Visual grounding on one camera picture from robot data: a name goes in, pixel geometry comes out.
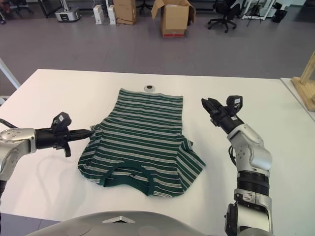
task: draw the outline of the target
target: open cardboard box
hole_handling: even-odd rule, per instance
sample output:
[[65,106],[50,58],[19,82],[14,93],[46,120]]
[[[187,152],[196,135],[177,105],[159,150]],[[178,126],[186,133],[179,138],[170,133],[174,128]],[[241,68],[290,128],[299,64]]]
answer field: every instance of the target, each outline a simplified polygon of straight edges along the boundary
[[163,37],[183,37],[188,19],[196,20],[196,10],[187,0],[155,0],[151,10],[153,19],[160,8]]

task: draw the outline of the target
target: black cable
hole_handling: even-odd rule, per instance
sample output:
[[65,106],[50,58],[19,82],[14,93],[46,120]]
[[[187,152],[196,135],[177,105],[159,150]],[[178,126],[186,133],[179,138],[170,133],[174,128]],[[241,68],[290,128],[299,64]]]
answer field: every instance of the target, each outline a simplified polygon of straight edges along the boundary
[[232,146],[230,146],[228,148],[228,154],[231,158],[231,161],[233,162],[233,164],[236,166],[236,161],[235,161],[235,156],[233,156],[233,151],[234,151],[234,148]]
[[14,126],[13,124],[11,124],[11,123],[9,123],[9,122],[7,122],[6,120],[1,119],[1,118],[0,118],[0,123],[4,124],[5,126],[11,128],[11,129],[12,129],[12,128],[17,128],[17,127]]

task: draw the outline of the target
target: table surface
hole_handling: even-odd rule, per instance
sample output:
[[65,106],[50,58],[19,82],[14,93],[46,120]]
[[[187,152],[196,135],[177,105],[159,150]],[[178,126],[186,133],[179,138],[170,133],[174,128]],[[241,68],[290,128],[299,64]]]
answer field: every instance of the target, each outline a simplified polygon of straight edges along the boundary
[[296,100],[299,101],[301,106],[304,108],[304,110],[310,115],[310,117],[315,121],[315,112],[310,112],[307,110],[306,106],[304,105],[304,102],[302,101],[299,93],[295,89],[293,83],[291,82],[290,78],[280,78],[282,83],[286,86],[286,88],[292,93],[292,95],[296,98]]
[[208,235],[225,235],[223,216],[234,202],[237,172],[228,157],[226,134],[210,122],[200,99],[224,104],[233,94],[244,98],[239,117],[273,155],[275,234],[313,235],[315,124],[280,80],[37,70],[0,107],[0,117],[20,128],[43,128],[64,111],[72,119],[70,129],[89,128],[109,115],[120,88],[143,91],[146,85],[184,96],[183,134],[207,164],[185,194],[147,197],[127,185],[103,188],[87,181],[76,167],[85,139],[69,143],[69,158],[52,148],[21,158],[2,196],[1,212],[63,221],[100,211],[146,210]]

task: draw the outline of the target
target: gray floor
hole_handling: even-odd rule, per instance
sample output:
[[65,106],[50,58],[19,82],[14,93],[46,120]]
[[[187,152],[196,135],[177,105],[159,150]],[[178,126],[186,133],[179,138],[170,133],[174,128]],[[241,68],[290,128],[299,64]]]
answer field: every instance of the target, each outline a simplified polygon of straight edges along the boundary
[[[97,26],[91,13],[60,24],[32,7],[34,16],[0,26],[0,57],[21,83],[38,68],[278,79],[301,75],[314,50],[315,25],[308,23],[314,13],[301,17],[297,7],[280,24],[252,21],[246,27],[247,20],[238,20],[228,34],[206,29],[214,13],[198,14],[180,39],[163,39],[159,20],[148,13],[134,26]],[[0,94],[13,92],[0,73]],[[1,236],[24,236],[54,223],[3,214]]]

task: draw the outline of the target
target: cardboard box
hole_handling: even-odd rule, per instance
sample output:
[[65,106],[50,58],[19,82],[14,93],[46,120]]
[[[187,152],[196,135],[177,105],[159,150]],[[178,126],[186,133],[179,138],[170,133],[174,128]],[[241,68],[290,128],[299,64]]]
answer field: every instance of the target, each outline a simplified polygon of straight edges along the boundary
[[117,24],[133,25],[137,21],[135,0],[114,0]]
[[187,0],[155,0],[151,10],[153,19],[160,8],[163,37],[183,37],[188,19],[196,20],[196,10]]

